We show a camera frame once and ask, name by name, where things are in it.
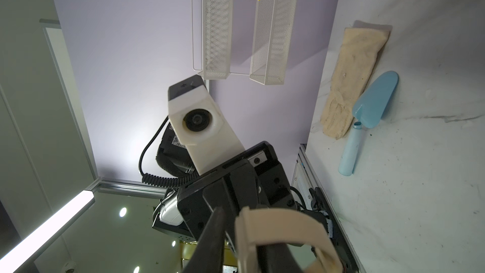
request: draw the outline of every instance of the beige glove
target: beige glove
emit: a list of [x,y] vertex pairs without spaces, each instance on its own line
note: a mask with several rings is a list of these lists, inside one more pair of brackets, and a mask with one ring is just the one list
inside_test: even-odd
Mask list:
[[332,75],[332,85],[320,123],[324,134],[335,139],[345,135],[352,123],[352,107],[364,91],[377,53],[389,38],[389,31],[346,28]]

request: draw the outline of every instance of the camera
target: camera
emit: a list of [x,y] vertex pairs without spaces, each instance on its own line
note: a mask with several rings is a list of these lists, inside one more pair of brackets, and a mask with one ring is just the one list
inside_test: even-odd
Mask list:
[[168,117],[200,175],[245,151],[199,75],[168,89]]

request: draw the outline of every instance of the white camera housing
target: white camera housing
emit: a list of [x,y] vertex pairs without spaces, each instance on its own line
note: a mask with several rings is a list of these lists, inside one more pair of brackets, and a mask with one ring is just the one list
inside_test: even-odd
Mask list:
[[[184,119],[196,109],[209,112],[209,124],[193,131]],[[199,75],[169,88],[168,117],[200,175],[245,150]]]

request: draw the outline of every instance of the black cable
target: black cable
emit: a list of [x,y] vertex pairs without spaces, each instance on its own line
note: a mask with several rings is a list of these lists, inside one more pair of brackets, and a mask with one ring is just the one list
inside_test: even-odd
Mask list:
[[[156,175],[151,175],[151,174],[148,174],[148,173],[143,173],[143,170],[142,170],[143,156],[145,155],[145,153],[149,149],[150,145],[155,141],[157,136],[160,134],[161,130],[163,129],[163,126],[165,126],[167,122],[168,122],[168,116],[165,118],[163,123],[161,123],[160,128],[157,130],[157,132],[155,133],[153,138],[150,140],[150,142],[147,144],[145,149],[143,149],[142,154],[140,155],[140,160],[138,161],[138,170],[140,171],[140,174],[142,174],[142,183],[152,185],[152,186],[156,186],[156,187],[162,187],[162,188],[178,188],[178,187],[185,185],[189,181],[196,179],[197,177],[199,177],[199,174],[198,173],[192,173],[192,174],[186,175],[184,177],[167,178],[167,177],[160,177],[160,176],[156,176]],[[167,170],[166,171],[168,173],[170,173],[171,175],[174,175],[174,174],[177,175],[178,172],[183,173],[177,167],[176,167],[177,171],[175,171],[173,169],[173,167],[171,167],[170,165],[167,165],[167,169],[169,171],[167,171]]]
[[157,215],[160,213],[161,207],[168,201],[170,200],[175,194],[177,194],[177,189],[167,189],[165,192],[165,197],[160,200],[160,203],[158,206],[155,208],[152,214],[152,221],[155,221],[157,218]]
[[291,187],[291,186],[289,189],[295,192],[296,195],[298,195],[298,198],[300,198],[300,202],[302,204],[303,209],[306,210],[305,200],[303,199],[303,196],[301,195],[300,191],[298,191],[295,187]]
[[147,146],[145,147],[145,149],[143,149],[142,155],[140,155],[140,160],[138,161],[138,170],[140,171],[140,174],[142,174],[142,176],[145,175],[145,173],[143,173],[143,170],[142,170],[143,156],[145,156],[145,153],[149,149],[150,145],[155,141],[155,139],[157,139],[157,136],[160,134],[161,130],[163,129],[163,126],[165,126],[165,124],[167,123],[167,121],[168,121],[168,116],[165,118],[165,120],[163,121],[163,123],[161,123],[161,126],[158,128],[157,132],[152,137],[152,139],[150,140],[150,142],[147,144]]

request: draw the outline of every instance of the camera lens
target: camera lens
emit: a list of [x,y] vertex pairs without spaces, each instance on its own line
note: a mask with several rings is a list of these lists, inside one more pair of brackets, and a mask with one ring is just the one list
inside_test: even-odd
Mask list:
[[193,132],[200,132],[210,124],[212,116],[207,110],[198,108],[187,113],[184,117],[185,125]]

